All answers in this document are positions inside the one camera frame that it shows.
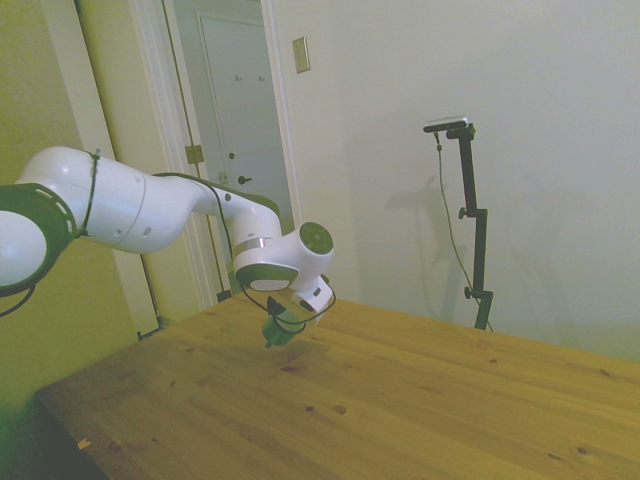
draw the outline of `wooden table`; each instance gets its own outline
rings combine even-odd
[[[264,318],[232,298],[39,398],[113,479],[640,479],[640,364],[346,301],[266,349]]]

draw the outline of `white door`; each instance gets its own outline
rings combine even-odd
[[[276,202],[288,233],[293,214],[264,27],[202,18],[202,30],[229,187]]]

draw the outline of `light switch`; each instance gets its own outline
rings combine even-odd
[[[311,70],[309,51],[307,50],[307,37],[300,37],[293,41],[293,58],[296,60],[296,71],[298,73]]]

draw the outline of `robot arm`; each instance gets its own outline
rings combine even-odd
[[[310,316],[327,308],[332,290],[322,273],[333,242],[324,227],[305,223],[282,236],[277,206],[264,197],[187,175],[147,175],[64,147],[38,153],[16,185],[0,186],[0,296],[34,285],[80,235],[125,252],[155,252],[178,237],[192,212],[230,220],[243,287],[290,289]],[[292,325],[301,330],[300,322],[278,323],[297,333]]]

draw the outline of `door hinge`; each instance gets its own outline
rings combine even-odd
[[[189,165],[196,165],[204,162],[202,145],[187,145],[184,149],[187,152],[187,163]]]

